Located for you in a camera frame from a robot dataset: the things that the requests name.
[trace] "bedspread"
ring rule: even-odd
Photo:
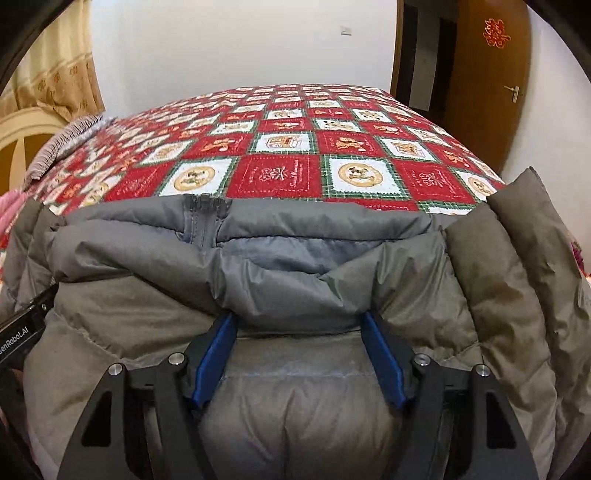
[[[464,214],[502,185],[444,129],[383,90],[275,85],[119,119],[30,192],[56,214],[179,193]]]

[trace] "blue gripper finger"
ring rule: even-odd
[[[389,333],[387,324],[370,312],[361,319],[361,338],[386,401],[403,408],[415,395],[413,349],[402,338]]]

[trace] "metal bolt head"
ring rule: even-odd
[[[413,361],[421,367],[426,367],[431,363],[431,357],[424,353],[418,353],[414,356]]]
[[[490,375],[491,375],[491,369],[488,368],[484,364],[478,364],[477,366],[474,367],[474,370],[481,377],[490,377]]]
[[[113,364],[109,367],[109,375],[116,377],[123,371],[123,365],[121,364]]]
[[[182,353],[173,353],[168,357],[168,363],[171,365],[180,365],[184,362],[184,355]]]

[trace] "wooden door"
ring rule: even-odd
[[[442,126],[500,173],[527,89],[530,17],[523,0],[458,3],[456,54]],[[517,95],[509,90],[515,87]]]

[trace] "gray down jacket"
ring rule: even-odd
[[[488,364],[541,479],[591,432],[591,293],[533,170],[462,217],[187,195],[63,218],[29,202],[8,250],[0,325],[59,283],[24,368],[47,479],[110,364],[157,364],[224,309],[239,339],[199,427],[220,480],[380,478],[402,418],[361,341],[369,309],[442,365]]]

